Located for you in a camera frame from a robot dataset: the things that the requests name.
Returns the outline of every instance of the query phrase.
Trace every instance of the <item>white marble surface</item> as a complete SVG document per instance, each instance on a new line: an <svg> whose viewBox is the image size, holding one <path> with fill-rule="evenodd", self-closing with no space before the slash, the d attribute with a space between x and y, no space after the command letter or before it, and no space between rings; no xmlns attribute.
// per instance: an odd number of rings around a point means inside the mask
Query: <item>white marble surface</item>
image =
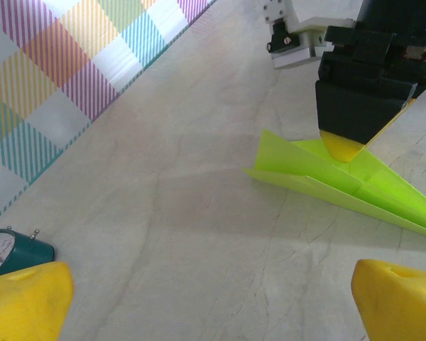
<svg viewBox="0 0 426 341"><path fill-rule="evenodd" d="M426 237L241 172L263 128L318 137L318 63L267 40L261 1L219 0L0 219L72 269L60 340L367 340L356 261L426 270ZM426 93L371 150L426 194Z"/></svg>

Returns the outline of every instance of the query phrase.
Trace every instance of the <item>teal alarm clock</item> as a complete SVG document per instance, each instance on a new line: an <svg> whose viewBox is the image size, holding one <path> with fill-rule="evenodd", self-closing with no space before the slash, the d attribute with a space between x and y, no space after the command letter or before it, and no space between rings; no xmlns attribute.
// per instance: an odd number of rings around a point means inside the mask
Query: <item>teal alarm clock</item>
<svg viewBox="0 0 426 341"><path fill-rule="evenodd" d="M53 261L52 245L36 240L39 230L31 236L15 232L8 226L0 229L0 275Z"/></svg>

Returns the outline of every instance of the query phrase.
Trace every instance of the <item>folded paper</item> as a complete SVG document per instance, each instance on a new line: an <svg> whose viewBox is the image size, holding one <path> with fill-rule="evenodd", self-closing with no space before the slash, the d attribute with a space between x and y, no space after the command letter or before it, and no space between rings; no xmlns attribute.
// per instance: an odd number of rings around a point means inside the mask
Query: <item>folded paper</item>
<svg viewBox="0 0 426 341"><path fill-rule="evenodd" d="M426 197L367 150L341 163L322 140L289 142L264 130L254 169L244 171L426 235Z"/></svg>

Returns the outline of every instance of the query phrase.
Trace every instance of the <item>screw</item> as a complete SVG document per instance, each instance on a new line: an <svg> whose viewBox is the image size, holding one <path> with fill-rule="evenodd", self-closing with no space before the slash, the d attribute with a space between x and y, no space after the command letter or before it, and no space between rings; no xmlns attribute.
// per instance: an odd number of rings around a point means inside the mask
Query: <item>screw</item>
<svg viewBox="0 0 426 341"><path fill-rule="evenodd" d="M36 238L36 235L40 233L39 229L36 229L34 233L32 233L32 235L29 237L31 240L34 240Z"/></svg>

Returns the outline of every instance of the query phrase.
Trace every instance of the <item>striped fabric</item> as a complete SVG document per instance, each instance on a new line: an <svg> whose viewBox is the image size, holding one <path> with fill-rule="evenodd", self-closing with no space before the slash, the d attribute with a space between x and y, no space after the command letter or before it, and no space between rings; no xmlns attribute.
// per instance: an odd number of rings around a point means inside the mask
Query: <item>striped fabric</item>
<svg viewBox="0 0 426 341"><path fill-rule="evenodd" d="M117 97L116 90L93 62L88 62L69 79L64 93L91 120L96 119Z"/></svg>
<svg viewBox="0 0 426 341"><path fill-rule="evenodd" d="M208 6L207 0L178 0L188 23L193 23Z"/></svg>
<svg viewBox="0 0 426 341"><path fill-rule="evenodd" d="M0 0L0 216L213 2Z"/></svg>
<svg viewBox="0 0 426 341"><path fill-rule="evenodd" d="M53 19L41 0L0 0L0 28L18 47L44 30Z"/></svg>
<svg viewBox="0 0 426 341"><path fill-rule="evenodd" d="M134 21L122 36L142 65L149 64L165 46L163 37L147 13Z"/></svg>

